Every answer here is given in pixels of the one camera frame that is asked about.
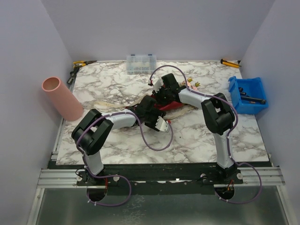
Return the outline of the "beige printed ribbon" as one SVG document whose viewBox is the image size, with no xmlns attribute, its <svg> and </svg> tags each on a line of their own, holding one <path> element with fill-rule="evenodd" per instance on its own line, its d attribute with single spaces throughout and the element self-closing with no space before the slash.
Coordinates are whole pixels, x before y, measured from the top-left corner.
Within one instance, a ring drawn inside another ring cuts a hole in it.
<svg viewBox="0 0 300 225">
<path fill-rule="evenodd" d="M 112 103 L 108 103 L 108 102 L 104 102 L 104 101 L 95 101 L 93 103 L 93 105 L 98 105 L 98 106 L 104 106 L 104 107 L 110 107 L 110 108 L 125 108 L 127 106 L 133 106 L 136 105 L 138 103 L 140 103 L 140 99 L 138 99 L 137 101 L 135 101 L 134 103 L 132 103 L 131 105 L 123 105 L 123 104 L 112 104 Z M 190 111 L 195 110 L 196 108 L 193 106 L 183 106 L 180 109 L 176 109 L 176 110 L 172 110 L 171 112 L 168 112 L 165 116 L 165 119 L 168 120 L 173 120 L 177 117 L 183 116 L 185 114 L 187 114 Z"/>
</svg>

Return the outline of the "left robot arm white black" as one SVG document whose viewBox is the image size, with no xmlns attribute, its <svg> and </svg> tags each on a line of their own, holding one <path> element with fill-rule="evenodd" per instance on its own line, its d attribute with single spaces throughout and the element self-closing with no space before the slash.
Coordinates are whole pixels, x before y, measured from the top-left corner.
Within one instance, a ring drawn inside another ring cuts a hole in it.
<svg viewBox="0 0 300 225">
<path fill-rule="evenodd" d="M 120 112 L 103 115 L 97 109 L 91 109 L 75 127 L 71 137 L 83 154 L 84 164 L 90 170 L 88 180 L 93 185 L 103 182 L 100 149 L 112 130 L 144 124 L 155 131 L 169 131 L 169 124 L 163 119 L 165 112 L 157 109 L 155 104 L 156 100 L 146 95 L 137 105 Z"/>
</svg>

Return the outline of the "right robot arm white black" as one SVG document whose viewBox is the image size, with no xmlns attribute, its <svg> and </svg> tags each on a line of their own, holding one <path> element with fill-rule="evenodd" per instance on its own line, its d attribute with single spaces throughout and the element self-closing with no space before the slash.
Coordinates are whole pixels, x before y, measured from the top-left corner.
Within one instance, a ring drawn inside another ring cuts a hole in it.
<svg viewBox="0 0 300 225">
<path fill-rule="evenodd" d="M 187 85 L 180 86 L 173 74 L 163 76 L 155 84 L 150 81 L 149 85 L 153 86 L 152 95 L 161 106 L 177 102 L 202 109 L 205 125 L 215 140 L 216 179 L 222 184 L 230 181 L 233 178 L 233 172 L 237 169 L 232 158 L 229 137 L 235 116 L 224 94 L 218 93 L 212 97 L 206 97 Z"/>
</svg>

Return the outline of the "pink cylindrical vase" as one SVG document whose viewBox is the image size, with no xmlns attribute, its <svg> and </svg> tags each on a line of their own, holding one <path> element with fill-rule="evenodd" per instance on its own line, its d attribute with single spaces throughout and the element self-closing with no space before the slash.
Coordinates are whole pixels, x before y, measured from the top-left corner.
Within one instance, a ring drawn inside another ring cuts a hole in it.
<svg viewBox="0 0 300 225">
<path fill-rule="evenodd" d="M 60 78 L 45 79 L 42 89 L 65 120 L 75 121 L 82 116 L 83 106 Z"/>
</svg>

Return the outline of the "clear plastic organizer box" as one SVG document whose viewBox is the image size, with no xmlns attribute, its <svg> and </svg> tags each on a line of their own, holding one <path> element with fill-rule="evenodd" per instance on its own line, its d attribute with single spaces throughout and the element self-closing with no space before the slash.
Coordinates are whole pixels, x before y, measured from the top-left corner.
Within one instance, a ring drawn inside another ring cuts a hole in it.
<svg viewBox="0 0 300 225">
<path fill-rule="evenodd" d="M 157 68 L 156 55 L 127 55 L 126 72 L 130 75 L 151 74 Z"/>
</svg>

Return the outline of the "yellow black utility knife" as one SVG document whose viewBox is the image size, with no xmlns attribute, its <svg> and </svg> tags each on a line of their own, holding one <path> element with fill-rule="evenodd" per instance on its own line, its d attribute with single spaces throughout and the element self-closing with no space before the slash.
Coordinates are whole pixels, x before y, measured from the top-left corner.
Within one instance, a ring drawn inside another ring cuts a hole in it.
<svg viewBox="0 0 300 225">
<path fill-rule="evenodd" d="M 229 66 L 229 67 L 240 68 L 240 65 L 239 65 L 239 64 L 233 63 L 233 62 L 229 62 L 229 61 L 226 61 L 226 60 L 224 60 L 224 59 L 221 59 L 221 60 L 220 60 L 220 63 L 221 63 L 222 65 L 226 65 L 226 66 Z"/>
</svg>

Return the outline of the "black tool in bin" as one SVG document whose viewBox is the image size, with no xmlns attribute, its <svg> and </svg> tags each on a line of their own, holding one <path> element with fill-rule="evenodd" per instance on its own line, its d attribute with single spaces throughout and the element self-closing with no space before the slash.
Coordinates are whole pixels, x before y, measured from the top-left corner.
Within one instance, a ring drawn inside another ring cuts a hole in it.
<svg viewBox="0 0 300 225">
<path fill-rule="evenodd" d="M 247 95 L 246 92 L 244 92 L 244 89 L 242 87 L 239 87 L 239 92 L 240 92 L 240 98 L 241 100 L 245 100 L 245 101 L 248 101 L 252 104 L 256 104 L 256 103 L 259 103 L 259 104 L 266 104 L 266 100 L 265 99 L 261 99 L 261 98 L 255 98 L 255 97 L 250 97 Z"/>
</svg>

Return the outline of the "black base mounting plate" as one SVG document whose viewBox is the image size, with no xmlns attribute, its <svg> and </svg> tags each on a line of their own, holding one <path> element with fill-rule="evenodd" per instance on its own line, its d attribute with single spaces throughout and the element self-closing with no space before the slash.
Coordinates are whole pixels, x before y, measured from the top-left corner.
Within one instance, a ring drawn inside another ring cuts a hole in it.
<svg viewBox="0 0 300 225">
<path fill-rule="evenodd" d="M 77 188 L 85 190 L 93 198 L 105 195 L 214 195 L 220 189 L 226 195 L 241 184 L 241 167 L 252 168 L 257 173 L 258 167 L 271 167 L 270 163 L 252 163 L 237 166 L 229 177 L 219 176 L 216 163 L 179 163 L 179 164 L 127 164 L 105 165 L 103 171 L 93 177 L 82 166 L 54 166 L 48 169 L 75 169 L 77 184 L 104 185 L 103 189 Z"/>
</svg>

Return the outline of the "blue plastic bin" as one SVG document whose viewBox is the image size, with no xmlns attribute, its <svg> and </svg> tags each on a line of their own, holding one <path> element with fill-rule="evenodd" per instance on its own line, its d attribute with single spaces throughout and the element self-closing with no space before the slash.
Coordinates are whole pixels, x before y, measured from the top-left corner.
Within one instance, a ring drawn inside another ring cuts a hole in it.
<svg viewBox="0 0 300 225">
<path fill-rule="evenodd" d="M 228 91 L 231 94 L 232 105 L 238 114 L 256 115 L 262 110 L 268 108 L 268 100 L 260 77 L 251 79 L 238 79 L 236 76 L 232 76 L 229 78 L 228 82 Z M 239 87 L 242 87 L 244 92 L 246 92 L 250 97 L 265 99 L 267 101 L 266 104 L 252 104 L 248 101 L 241 100 Z"/>
</svg>

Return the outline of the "yellow handled pliers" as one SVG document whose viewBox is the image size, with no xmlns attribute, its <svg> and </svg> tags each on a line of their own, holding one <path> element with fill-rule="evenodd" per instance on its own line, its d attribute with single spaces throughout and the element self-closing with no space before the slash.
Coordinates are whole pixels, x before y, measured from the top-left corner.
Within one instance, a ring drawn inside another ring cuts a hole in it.
<svg viewBox="0 0 300 225">
<path fill-rule="evenodd" d="M 93 63 L 96 63 L 96 62 L 97 62 L 96 60 L 75 61 L 75 62 L 73 62 L 73 68 L 82 68 L 86 65 L 93 64 Z"/>
</svg>

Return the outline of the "aluminium extrusion rail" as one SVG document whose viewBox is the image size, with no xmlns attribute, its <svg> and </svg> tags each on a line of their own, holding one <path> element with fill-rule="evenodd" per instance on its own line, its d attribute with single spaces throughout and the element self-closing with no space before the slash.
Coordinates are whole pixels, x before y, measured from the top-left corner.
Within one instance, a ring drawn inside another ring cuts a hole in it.
<svg viewBox="0 0 300 225">
<path fill-rule="evenodd" d="M 241 167 L 242 183 L 234 183 L 235 187 L 249 186 L 255 187 L 262 184 L 263 186 L 283 186 L 285 180 L 280 167 L 258 167 L 257 173 L 252 168 Z M 83 183 L 77 184 L 78 176 L 75 169 L 56 170 L 44 169 L 40 172 L 38 178 L 38 188 L 96 188 L 103 189 L 104 185 L 88 185 Z"/>
</svg>

